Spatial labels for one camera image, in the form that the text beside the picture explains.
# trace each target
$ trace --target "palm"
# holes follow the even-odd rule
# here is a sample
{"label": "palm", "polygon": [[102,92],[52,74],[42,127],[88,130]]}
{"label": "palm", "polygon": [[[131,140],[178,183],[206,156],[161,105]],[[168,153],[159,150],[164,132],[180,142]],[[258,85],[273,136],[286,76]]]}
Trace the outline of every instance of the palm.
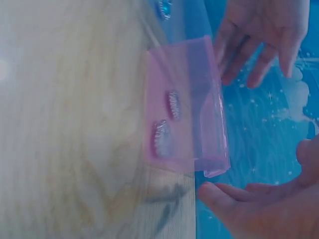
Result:
{"label": "palm", "polygon": [[[254,188],[247,187],[251,199],[238,204],[237,213],[225,222],[234,235],[293,239],[302,233],[305,238],[313,238],[311,235],[318,225],[319,185],[303,187],[297,180],[281,186],[253,185]],[[219,185],[219,188],[225,190],[225,186]],[[306,227],[297,226],[305,222]]]}
{"label": "palm", "polygon": [[243,64],[263,43],[248,86],[258,86],[279,54],[290,75],[299,46],[308,29],[309,0],[228,0],[215,39],[216,60],[222,81],[228,85]]}
{"label": "palm", "polygon": [[319,238],[319,135],[302,141],[302,173],[289,183],[249,184],[244,190],[204,184],[199,198],[238,238]]}

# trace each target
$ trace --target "glitter decoration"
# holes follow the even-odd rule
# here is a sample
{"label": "glitter decoration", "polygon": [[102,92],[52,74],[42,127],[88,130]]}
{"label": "glitter decoration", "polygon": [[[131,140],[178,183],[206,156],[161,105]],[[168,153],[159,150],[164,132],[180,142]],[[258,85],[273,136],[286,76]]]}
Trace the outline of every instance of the glitter decoration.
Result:
{"label": "glitter decoration", "polygon": [[169,20],[171,17],[171,0],[159,0],[159,11],[164,20]]}
{"label": "glitter decoration", "polygon": [[180,120],[180,101],[178,92],[176,90],[170,91],[168,93],[168,102],[171,117],[173,120]]}
{"label": "glitter decoration", "polygon": [[173,156],[173,138],[167,121],[161,120],[155,125],[155,153],[159,158]]}

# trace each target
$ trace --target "blue fabric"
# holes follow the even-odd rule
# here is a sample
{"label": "blue fabric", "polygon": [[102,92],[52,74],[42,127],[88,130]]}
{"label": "blue fabric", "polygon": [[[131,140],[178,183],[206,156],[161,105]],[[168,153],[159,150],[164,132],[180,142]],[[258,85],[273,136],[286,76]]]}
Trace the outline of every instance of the blue fabric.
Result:
{"label": "blue fabric", "polygon": [[[212,32],[216,32],[225,0],[205,0]],[[262,86],[246,88],[250,61],[234,83],[223,89],[231,169],[204,181],[243,188],[247,183],[281,184],[300,173],[295,149],[303,138],[313,138],[319,125],[319,1],[312,1],[309,33],[302,44],[292,79],[285,79],[275,62]],[[196,200],[198,239],[232,238],[223,224]]]}

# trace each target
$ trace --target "pink card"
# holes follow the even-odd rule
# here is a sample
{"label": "pink card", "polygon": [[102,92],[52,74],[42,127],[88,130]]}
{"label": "pink card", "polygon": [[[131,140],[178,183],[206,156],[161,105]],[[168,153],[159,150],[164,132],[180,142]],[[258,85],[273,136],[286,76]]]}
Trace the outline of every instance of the pink card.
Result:
{"label": "pink card", "polygon": [[176,172],[214,177],[230,168],[221,83],[211,38],[147,53],[143,157]]}

